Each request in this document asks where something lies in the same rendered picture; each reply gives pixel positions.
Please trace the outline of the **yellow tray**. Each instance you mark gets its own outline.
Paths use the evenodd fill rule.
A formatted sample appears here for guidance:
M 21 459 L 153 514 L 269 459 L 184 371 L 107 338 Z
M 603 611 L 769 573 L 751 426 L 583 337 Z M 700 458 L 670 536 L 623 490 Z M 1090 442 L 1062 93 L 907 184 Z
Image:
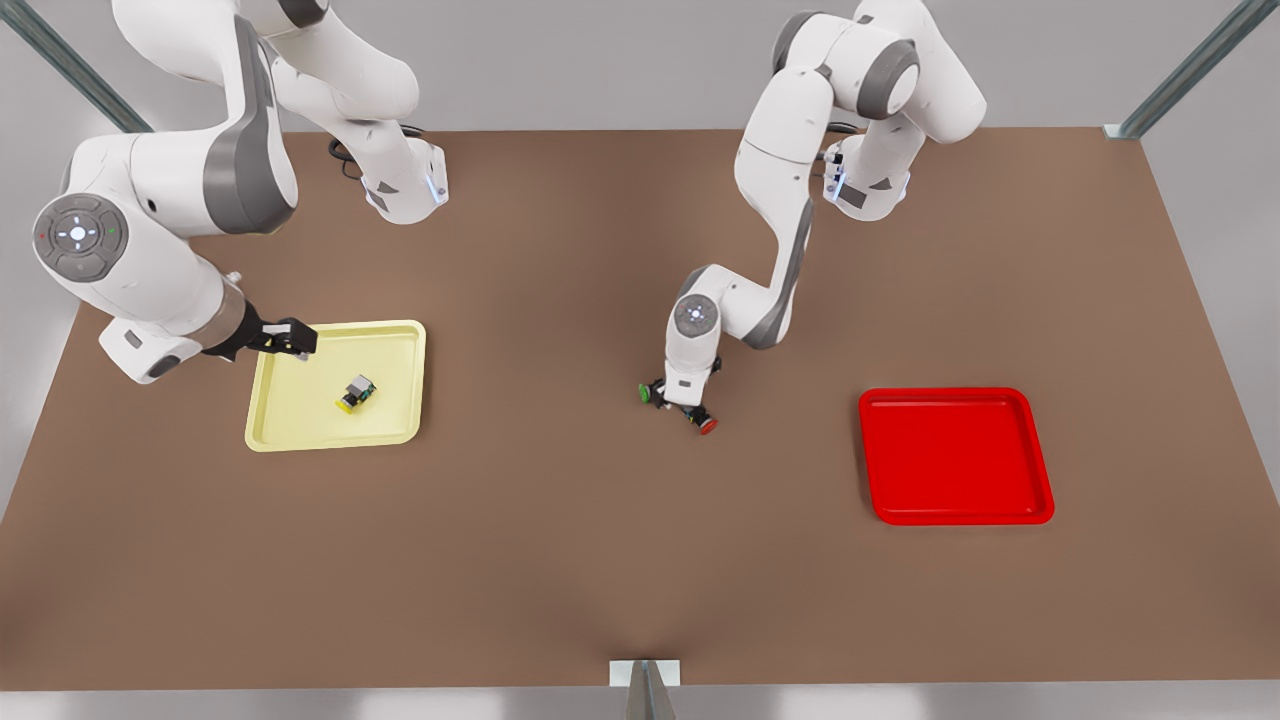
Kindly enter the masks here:
M 426 331 L 416 320 L 320 324 L 302 361 L 259 356 L 244 429 L 257 452 L 402 445 L 420 427 Z M 357 375 L 376 391 L 352 414 L 335 401 Z

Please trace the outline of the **red tray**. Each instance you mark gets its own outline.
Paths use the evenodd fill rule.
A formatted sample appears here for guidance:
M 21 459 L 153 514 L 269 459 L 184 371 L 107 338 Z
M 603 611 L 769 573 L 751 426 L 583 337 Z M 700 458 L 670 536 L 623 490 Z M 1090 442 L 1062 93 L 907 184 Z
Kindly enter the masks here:
M 1034 525 L 1055 512 L 1028 398 L 1007 387 L 874 388 L 858 401 L 873 511 L 896 527 Z

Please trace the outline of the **silver frame post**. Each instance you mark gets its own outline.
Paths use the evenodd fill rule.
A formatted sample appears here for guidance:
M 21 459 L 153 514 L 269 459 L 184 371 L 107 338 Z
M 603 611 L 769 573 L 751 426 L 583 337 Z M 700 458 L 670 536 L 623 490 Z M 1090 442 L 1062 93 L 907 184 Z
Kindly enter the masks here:
M 1240 0 L 1123 122 L 1102 127 L 1105 137 L 1143 138 L 1279 8 L 1280 0 Z
M 154 128 L 28 3 L 0 0 L 0 20 L 31 46 L 120 132 Z
M 669 688 L 681 685 L 678 660 L 609 661 L 609 687 L 627 689 L 623 720 L 677 720 Z

